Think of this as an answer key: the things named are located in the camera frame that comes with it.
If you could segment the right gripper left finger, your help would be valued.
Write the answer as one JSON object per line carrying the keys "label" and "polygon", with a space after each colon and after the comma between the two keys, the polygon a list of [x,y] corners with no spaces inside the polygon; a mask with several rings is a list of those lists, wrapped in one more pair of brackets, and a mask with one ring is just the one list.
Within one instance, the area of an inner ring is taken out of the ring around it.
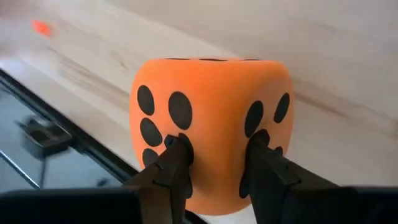
{"label": "right gripper left finger", "polygon": [[175,136],[166,150],[124,186],[137,193],[142,224],[183,224],[193,152]]}

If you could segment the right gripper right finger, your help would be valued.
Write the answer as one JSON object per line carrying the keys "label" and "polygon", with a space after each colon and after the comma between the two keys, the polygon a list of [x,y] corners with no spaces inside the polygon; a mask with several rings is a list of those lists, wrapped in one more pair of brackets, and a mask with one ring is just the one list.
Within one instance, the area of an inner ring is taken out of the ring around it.
{"label": "right gripper right finger", "polygon": [[248,195],[257,224],[322,224],[329,190],[338,186],[290,161],[282,147],[269,147],[265,129],[248,142]]}

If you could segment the large orange foam die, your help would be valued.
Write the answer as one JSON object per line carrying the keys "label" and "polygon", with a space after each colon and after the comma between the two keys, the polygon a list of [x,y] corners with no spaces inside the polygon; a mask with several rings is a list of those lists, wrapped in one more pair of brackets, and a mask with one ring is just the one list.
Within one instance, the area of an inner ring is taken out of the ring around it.
{"label": "large orange foam die", "polygon": [[287,69],[272,60],[165,58],[147,61],[130,94],[132,146],[142,167],[165,151],[167,136],[193,146],[187,209],[227,215],[239,196],[246,146],[266,131],[271,149],[289,148],[294,109]]}

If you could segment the small orange translucent die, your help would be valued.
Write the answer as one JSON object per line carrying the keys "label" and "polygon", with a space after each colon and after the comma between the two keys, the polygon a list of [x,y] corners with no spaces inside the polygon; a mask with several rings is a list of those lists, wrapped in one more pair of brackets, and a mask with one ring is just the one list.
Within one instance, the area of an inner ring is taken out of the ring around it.
{"label": "small orange translucent die", "polygon": [[52,35],[52,28],[43,21],[38,21],[38,20],[32,20],[32,28],[35,32],[45,35],[45,36],[51,36]]}

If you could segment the black metal table frame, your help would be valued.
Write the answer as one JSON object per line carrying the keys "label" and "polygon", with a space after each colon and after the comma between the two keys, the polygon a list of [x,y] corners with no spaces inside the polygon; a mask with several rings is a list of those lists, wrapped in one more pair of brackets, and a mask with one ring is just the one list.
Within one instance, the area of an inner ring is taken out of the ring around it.
{"label": "black metal table frame", "polygon": [[138,173],[135,168],[123,161],[1,68],[0,84],[9,90],[22,104],[26,105],[39,116],[65,128],[73,136],[72,147],[74,149],[89,156],[120,182],[123,183]]}

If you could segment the black floor bracket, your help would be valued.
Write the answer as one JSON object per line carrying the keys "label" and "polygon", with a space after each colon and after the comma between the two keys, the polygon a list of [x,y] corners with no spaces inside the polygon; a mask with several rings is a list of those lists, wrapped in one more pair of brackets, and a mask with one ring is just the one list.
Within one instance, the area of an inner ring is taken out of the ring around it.
{"label": "black floor bracket", "polygon": [[37,115],[25,116],[16,125],[22,147],[38,160],[67,151],[73,142],[73,136],[59,124]]}

